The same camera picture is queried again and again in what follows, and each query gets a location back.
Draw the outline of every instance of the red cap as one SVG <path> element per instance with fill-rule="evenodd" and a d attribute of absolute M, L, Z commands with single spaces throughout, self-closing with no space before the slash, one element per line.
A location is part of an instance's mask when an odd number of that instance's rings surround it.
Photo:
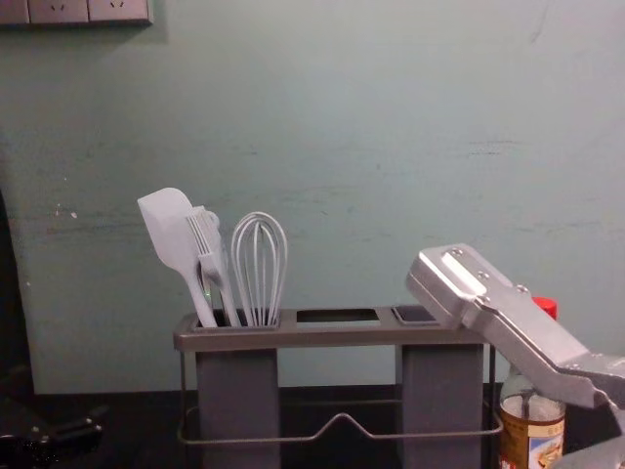
<path fill-rule="evenodd" d="M 545 313 L 551 316 L 554 320 L 558 319 L 558 303 L 552 298 L 543 298 L 535 296 L 533 298 L 536 303 Z"/>

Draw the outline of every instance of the sauce bottle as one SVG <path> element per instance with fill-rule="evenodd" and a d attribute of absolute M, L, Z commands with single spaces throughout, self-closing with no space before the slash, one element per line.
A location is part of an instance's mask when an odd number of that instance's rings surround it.
<path fill-rule="evenodd" d="M 558 318 L 556 301 L 534 298 L 534 302 L 554 320 Z M 565 405 L 541 396 L 512 364 L 500 406 L 504 422 L 500 469 L 549 469 L 563 456 Z"/>

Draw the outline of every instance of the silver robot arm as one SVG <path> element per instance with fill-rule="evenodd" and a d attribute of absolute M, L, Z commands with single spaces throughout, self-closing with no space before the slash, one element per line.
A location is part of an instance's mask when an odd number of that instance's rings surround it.
<path fill-rule="evenodd" d="M 584 407 L 610 405 L 625 433 L 625 358 L 591 353 L 465 244 L 425 249 L 406 286 L 447 328 L 480 334 L 545 397 Z M 570 454 L 552 469 L 625 469 L 625 436 Z"/>

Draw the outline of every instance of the utensil caddy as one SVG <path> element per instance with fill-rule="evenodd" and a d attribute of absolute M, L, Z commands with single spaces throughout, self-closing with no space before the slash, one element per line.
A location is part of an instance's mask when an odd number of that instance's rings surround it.
<path fill-rule="evenodd" d="M 341 412 L 313 435 L 281 435 L 277 349 L 371 345 L 396 345 L 396 433 L 372 434 Z M 370 440 L 397 440 L 403 469 L 479 468 L 480 437 L 502 430 L 492 411 L 482 429 L 483 341 L 469 330 L 439 327 L 418 306 L 282 310 L 276 327 L 204 328 L 188 315 L 174 332 L 174 346 L 183 392 L 178 438 L 203 447 L 202 469 L 280 469 L 280 445 L 315 441 L 339 420 Z M 188 438 L 188 415 L 195 410 L 186 402 L 190 353 L 202 440 Z M 490 367 L 492 377 L 494 361 Z"/>

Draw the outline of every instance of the electrical outlet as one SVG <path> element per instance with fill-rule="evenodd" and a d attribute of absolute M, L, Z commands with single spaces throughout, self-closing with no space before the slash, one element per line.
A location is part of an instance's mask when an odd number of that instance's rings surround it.
<path fill-rule="evenodd" d="M 87 0 L 28 0 L 28 10 L 33 24 L 76 24 L 89 20 Z"/>
<path fill-rule="evenodd" d="M 89 21 L 151 23 L 148 0 L 89 0 Z"/>
<path fill-rule="evenodd" d="M 0 24 L 28 24 L 26 0 L 0 0 Z"/>

